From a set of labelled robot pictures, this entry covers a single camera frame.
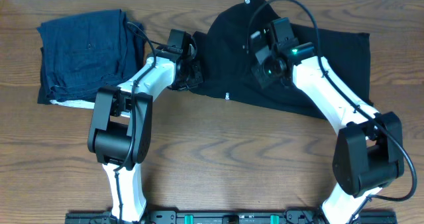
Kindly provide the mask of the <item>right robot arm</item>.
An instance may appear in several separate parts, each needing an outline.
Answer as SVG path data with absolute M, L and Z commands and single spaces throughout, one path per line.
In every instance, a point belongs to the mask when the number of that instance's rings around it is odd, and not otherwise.
M 252 73 L 261 87 L 281 80 L 300 89 L 330 122 L 337 135 L 330 196 L 311 214 L 314 223 L 396 223 L 391 211 L 363 211 L 383 188 L 403 175 L 403 155 L 379 131 L 383 126 L 401 137 L 392 112 L 381 114 L 357 96 L 319 56 L 311 43 L 300 44 L 287 18 L 249 32 L 247 50 L 257 63 Z

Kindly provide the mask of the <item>black polo shirt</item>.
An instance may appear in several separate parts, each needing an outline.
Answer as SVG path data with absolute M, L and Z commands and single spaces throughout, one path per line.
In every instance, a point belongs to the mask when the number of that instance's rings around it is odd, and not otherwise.
M 191 92 L 214 98 L 226 98 L 249 105 L 322 118 L 322 113 L 301 90 L 276 81 L 262 89 L 251 71 L 256 58 L 244 49 L 246 34 L 278 18 L 267 6 L 258 15 L 254 11 L 265 0 L 236 4 L 218 15 L 208 33 L 196 32 L 197 58 L 204 82 Z M 323 59 L 361 100 L 371 105 L 370 35 L 338 32 L 293 24 L 293 33 L 304 44 L 321 45 Z

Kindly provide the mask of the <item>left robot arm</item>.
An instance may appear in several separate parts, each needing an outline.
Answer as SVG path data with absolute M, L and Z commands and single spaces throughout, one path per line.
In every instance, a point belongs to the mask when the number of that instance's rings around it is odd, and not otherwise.
M 142 162 L 150 147 L 153 103 L 165 89 L 184 91 L 202 83 L 196 55 L 194 37 L 173 29 L 129 81 L 97 92 L 87 146 L 108 176 L 113 207 L 90 223 L 141 221 L 146 209 Z

